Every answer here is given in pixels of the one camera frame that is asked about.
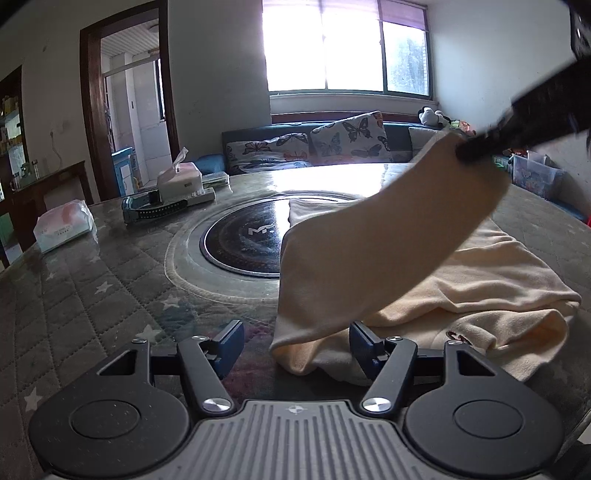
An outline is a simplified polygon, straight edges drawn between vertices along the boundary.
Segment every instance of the doorway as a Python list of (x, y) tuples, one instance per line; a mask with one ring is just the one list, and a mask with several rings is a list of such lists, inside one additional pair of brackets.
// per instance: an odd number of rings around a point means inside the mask
[(167, 24), (168, 2), (157, 0), (80, 32), (82, 105), (101, 200), (150, 187), (178, 155)]

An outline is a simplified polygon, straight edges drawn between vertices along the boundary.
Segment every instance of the black circular turntable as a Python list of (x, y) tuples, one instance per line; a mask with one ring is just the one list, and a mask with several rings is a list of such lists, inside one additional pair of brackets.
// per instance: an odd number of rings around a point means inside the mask
[(290, 199), (338, 202), (339, 194), (282, 195), (231, 210), (205, 230), (199, 242), (203, 256), (224, 270), (250, 277), (278, 278), (281, 241), (290, 227)]

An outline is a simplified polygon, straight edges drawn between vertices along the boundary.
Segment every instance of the butterfly pillow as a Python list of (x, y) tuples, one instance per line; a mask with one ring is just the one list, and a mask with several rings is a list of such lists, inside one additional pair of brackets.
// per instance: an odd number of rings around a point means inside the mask
[(387, 162), (390, 153), (380, 112), (365, 113), (315, 128), (310, 138), (315, 164)]
[(246, 172), (252, 165), (276, 166), (267, 170), (282, 170), (281, 163), (304, 165), (310, 156), (306, 134), (287, 134), (271, 140), (231, 142), (226, 145), (230, 171)]

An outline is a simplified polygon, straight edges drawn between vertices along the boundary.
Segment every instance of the window sill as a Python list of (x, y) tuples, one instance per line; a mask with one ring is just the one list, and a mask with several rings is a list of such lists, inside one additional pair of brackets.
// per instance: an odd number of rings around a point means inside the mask
[(424, 106), (439, 108), (439, 103), (420, 98), (384, 95), (383, 93), (282, 93), (270, 95), (271, 114), (298, 112), (354, 111), (406, 113), (416, 115)]

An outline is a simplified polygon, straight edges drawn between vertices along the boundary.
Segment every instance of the plush toy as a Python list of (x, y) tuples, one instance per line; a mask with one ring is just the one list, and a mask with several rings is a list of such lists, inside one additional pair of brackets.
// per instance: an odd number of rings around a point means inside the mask
[(418, 112), (418, 117), (423, 125), (426, 127), (439, 127), (445, 128), (452, 123), (452, 120), (443, 115), (441, 110), (434, 112), (432, 108), (428, 106), (421, 108)]

